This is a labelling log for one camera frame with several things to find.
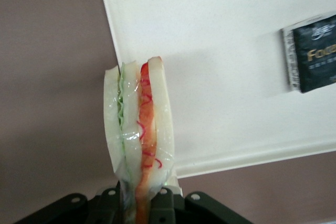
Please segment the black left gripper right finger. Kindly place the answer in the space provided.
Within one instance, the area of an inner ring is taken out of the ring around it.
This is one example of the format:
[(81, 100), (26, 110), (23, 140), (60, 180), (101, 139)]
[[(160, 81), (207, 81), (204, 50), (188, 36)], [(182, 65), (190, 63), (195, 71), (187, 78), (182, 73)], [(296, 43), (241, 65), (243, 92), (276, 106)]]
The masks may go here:
[(162, 187), (151, 200), (149, 223), (177, 223), (185, 203), (180, 187)]

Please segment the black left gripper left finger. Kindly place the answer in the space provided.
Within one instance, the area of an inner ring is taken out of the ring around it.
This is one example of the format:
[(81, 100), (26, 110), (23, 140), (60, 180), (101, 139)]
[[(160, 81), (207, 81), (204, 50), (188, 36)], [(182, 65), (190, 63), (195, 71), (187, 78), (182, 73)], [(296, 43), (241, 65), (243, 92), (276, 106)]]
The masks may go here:
[(120, 188), (108, 188), (98, 197), (89, 213), (89, 223), (122, 223), (122, 198)]

